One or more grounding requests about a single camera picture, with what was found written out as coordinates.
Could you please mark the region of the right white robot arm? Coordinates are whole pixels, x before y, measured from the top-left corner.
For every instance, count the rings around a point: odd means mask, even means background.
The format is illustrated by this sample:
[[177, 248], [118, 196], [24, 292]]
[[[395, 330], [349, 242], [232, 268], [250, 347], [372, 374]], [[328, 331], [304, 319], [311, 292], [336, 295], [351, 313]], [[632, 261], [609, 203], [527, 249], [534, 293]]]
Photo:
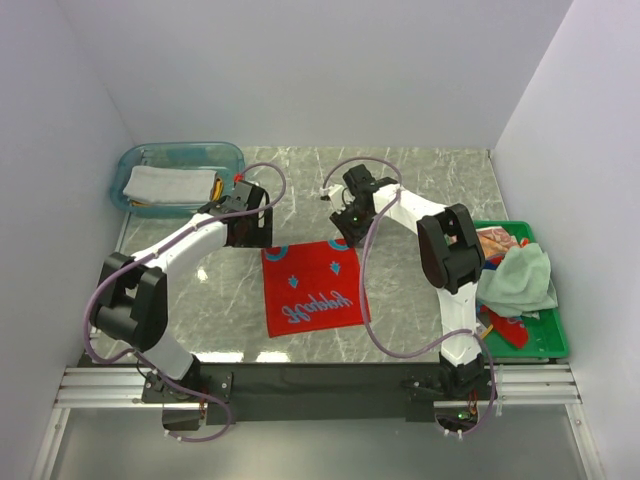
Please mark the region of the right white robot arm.
[[418, 382], [436, 396], [462, 399], [479, 387], [484, 375], [481, 341], [476, 338], [476, 292], [485, 256], [468, 209], [462, 204], [445, 206], [427, 200], [402, 185], [402, 176], [376, 179], [364, 164], [344, 175], [349, 201], [343, 189], [323, 182], [321, 199], [331, 203], [331, 222], [349, 247], [364, 244], [359, 274], [359, 295], [365, 295], [366, 262], [379, 223], [389, 218], [417, 235], [422, 270], [436, 288], [443, 336], [412, 353], [398, 353], [382, 346], [370, 326], [370, 315], [361, 309], [370, 339], [386, 355], [413, 359], [440, 348], [435, 384]]

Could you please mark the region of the red and blue cloth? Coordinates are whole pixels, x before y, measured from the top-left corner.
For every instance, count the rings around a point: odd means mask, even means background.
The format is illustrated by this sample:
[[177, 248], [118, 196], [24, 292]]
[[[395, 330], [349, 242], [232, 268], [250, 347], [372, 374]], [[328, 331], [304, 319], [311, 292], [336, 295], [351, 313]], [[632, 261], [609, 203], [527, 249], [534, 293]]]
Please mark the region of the red and blue cloth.
[[363, 323], [359, 259], [345, 240], [267, 248], [261, 260], [271, 338]]

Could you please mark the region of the orange and grey towel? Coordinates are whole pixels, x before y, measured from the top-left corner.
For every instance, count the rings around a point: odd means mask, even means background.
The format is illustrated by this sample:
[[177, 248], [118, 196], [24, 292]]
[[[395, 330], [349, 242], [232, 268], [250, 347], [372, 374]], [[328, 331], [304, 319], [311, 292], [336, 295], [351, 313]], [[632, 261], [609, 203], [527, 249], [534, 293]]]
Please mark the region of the orange and grey towel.
[[[222, 196], [223, 191], [224, 191], [224, 181], [221, 178], [217, 178], [214, 182], [214, 186], [211, 191], [209, 200], [210, 201], [218, 200]], [[136, 206], [136, 207], [143, 207], [143, 208], [150, 207], [149, 203], [144, 203], [144, 202], [140, 202], [132, 199], [129, 200], [129, 203], [132, 206]]]

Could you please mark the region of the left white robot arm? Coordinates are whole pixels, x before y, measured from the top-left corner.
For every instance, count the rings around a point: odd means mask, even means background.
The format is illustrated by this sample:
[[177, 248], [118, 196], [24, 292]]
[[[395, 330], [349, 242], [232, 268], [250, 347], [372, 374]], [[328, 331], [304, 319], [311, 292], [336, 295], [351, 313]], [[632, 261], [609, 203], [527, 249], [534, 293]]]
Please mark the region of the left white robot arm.
[[107, 257], [86, 323], [126, 343], [165, 376], [165, 388], [177, 401], [191, 401], [204, 390], [201, 363], [169, 331], [170, 281], [221, 248], [267, 248], [272, 237], [269, 194], [239, 180], [231, 194], [199, 208], [155, 245], [132, 256], [115, 252]]

